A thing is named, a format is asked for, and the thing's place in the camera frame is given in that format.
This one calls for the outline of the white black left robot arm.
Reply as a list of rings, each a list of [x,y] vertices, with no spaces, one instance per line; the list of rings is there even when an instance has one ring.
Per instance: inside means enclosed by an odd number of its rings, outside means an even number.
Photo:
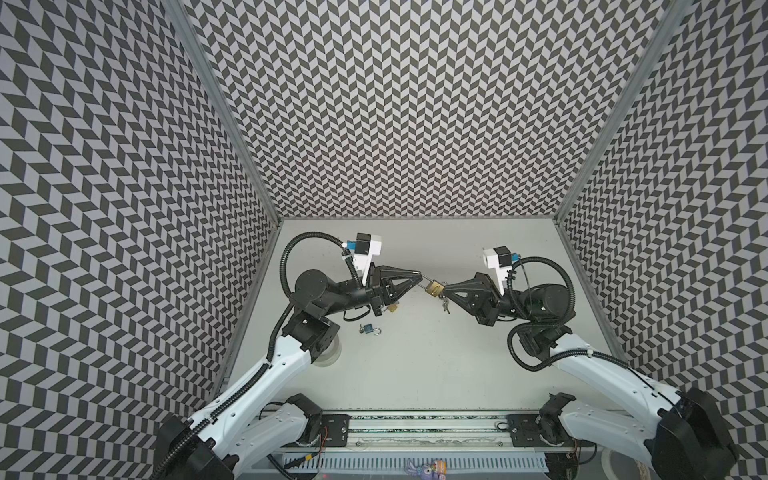
[[[336,282],[310,269],[289,283],[289,256],[309,239],[338,247],[349,279]],[[285,445],[320,445],[323,411],[305,395],[290,397],[266,417],[260,414],[332,346],[340,327],[330,315],[367,307],[379,316],[422,281],[417,270],[375,265],[380,250],[380,238],[364,233],[353,241],[317,231],[291,239],[279,263],[288,305],[269,335],[265,356],[187,419],[171,415],[164,420],[156,434],[152,478],[237,479]]]

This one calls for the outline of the large brass padlock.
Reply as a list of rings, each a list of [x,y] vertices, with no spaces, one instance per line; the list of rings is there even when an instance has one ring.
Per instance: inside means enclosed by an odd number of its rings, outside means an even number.
[[[437,280],[424,277],[419,283],[419,286],[430,296],[435,298],[441,298],[445,289],[445,285]]]

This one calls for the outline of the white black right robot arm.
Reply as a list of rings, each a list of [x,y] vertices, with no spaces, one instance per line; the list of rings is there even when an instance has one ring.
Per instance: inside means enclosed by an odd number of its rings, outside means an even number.
[[[539,256],[492,254],[490,277],[445,285],[438,293],[492,326],[513,320],[506,337],[514,362],[531,373],[556,368],[620,406],[600,409],[573,394],[549,396],[537,419],[552,446],[586,441],[634,459],[661,479],[725,479],[740,453],[712,395],[656,381],[628,362],[596,350],[568,323],[575,316],[573,281],[558,263]]]

